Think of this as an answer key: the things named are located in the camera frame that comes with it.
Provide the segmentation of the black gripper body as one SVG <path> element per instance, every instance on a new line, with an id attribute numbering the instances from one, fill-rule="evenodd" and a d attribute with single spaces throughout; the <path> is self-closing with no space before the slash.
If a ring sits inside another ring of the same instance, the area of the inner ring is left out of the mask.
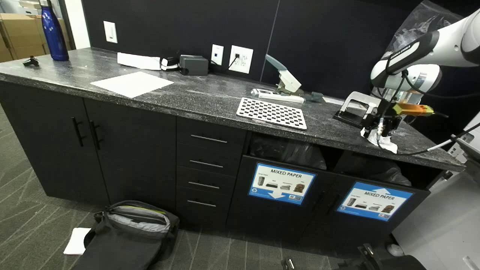
<path id="1" fill-rule="evenodd" d="M 380 134 L 381 137 L 389 137 L 401 123 L 399 116 L 377 116 L 369 114 L 362 122 L 362 135 L 368 138 L 371 134 Z"/>

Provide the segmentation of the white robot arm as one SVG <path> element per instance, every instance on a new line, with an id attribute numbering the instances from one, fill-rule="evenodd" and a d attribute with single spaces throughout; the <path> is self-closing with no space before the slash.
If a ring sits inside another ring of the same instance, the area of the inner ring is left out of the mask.
<path id="1" fill-rule="evenodd" d="M 383 90 L 431 92 L 441 68 L 476 68 L 480 63 L 480 11 L 458 23 L 423 35 L 384 54 L 371 71 L 371 83 Z"/>

